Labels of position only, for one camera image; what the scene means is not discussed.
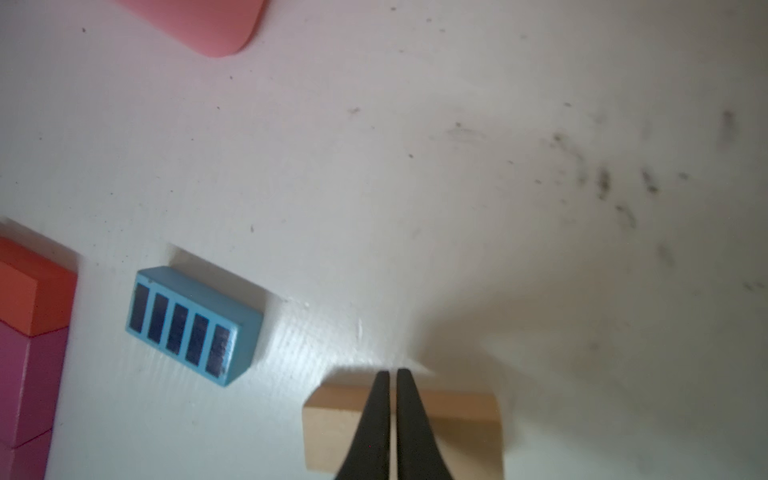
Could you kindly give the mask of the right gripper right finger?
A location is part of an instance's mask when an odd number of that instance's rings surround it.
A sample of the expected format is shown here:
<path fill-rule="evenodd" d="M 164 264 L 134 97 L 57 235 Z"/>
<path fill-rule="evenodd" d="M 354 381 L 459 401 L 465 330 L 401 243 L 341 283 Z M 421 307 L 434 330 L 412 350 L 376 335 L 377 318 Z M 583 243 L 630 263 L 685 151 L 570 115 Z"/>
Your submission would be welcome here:
<path fill-rule="evenodd" d="M 435 440 L 413 374 L 396 375 L 396 437 L 399 480 L 452 480 Z"/>

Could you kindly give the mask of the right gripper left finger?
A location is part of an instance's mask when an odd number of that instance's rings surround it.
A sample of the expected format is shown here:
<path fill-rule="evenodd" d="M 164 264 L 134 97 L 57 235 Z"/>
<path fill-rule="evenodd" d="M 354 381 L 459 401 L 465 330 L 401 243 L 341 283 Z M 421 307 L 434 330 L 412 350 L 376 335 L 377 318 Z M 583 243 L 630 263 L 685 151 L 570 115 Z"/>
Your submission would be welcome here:
<path fill-rule="evenodd" d="M 388 480 L 390 475 L 390 373 L 376 374 L 350 448 L 336 480 Z"/>

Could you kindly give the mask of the wooden block horizontal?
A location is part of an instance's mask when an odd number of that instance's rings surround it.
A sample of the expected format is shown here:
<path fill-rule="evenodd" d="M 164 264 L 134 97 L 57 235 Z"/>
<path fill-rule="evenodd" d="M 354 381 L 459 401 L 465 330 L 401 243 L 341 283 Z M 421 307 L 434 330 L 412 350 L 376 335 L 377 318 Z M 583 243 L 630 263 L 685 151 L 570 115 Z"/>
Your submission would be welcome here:
<path fill-rule="evenodd" d="M 302 408 L 308 470 L 336 474 L 370 393 L 365 386 L 324 384 Z M 437 446 L 455 479 L 502 479 L 503 427 L 492 394 L 420 390 Z"/>

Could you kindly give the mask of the blue striped block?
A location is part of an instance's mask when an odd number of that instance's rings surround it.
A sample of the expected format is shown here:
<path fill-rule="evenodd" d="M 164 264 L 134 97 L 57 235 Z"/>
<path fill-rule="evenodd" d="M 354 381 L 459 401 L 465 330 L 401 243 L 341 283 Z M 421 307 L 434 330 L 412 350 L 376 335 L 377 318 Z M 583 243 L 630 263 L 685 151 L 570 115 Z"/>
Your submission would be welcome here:
<path fill-rule="evenodd" d="M 226 387 L 252 365 L 264 315 L 170 267 L 137 272 L 126 331 Z"/>

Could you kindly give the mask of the magenta block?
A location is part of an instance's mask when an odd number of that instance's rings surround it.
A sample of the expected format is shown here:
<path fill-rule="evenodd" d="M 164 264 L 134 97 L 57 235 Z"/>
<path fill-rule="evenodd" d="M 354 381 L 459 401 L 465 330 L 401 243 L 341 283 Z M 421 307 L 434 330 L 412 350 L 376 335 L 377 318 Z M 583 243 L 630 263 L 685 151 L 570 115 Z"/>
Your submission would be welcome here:
<path fill-rule="evenodd" d="M 1 325 L 1 442 L 20 446 L 53 427 L 69 331 L 28 337 Z"/>
<path fill-rule="evenodd" d="M 17 446 L 1 443 L 1 480 L 44 480 L 52 431 Z"/>

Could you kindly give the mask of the red block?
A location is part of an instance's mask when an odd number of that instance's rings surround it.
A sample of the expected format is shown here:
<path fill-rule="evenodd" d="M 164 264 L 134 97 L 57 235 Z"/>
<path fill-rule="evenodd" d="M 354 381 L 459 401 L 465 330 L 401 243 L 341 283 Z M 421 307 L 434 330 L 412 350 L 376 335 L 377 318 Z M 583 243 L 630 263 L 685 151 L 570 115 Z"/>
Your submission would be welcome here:
<path fill-rule="evenodd" d="M 68 327 L 77 274 L 1 238 L 1 320 L 34 337 Z"/>

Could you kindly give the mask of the pink plastic storage box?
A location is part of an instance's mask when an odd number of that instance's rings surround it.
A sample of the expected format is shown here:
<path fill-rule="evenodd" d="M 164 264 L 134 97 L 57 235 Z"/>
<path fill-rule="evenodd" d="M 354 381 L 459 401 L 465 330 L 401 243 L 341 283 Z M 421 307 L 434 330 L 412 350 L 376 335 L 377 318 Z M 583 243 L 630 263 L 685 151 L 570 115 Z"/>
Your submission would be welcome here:
<path fill-rule="evenodd" d="M 210 58 L 231 56 L 253 38 L 266 0 L 125 0 L 131 13 Z"/>

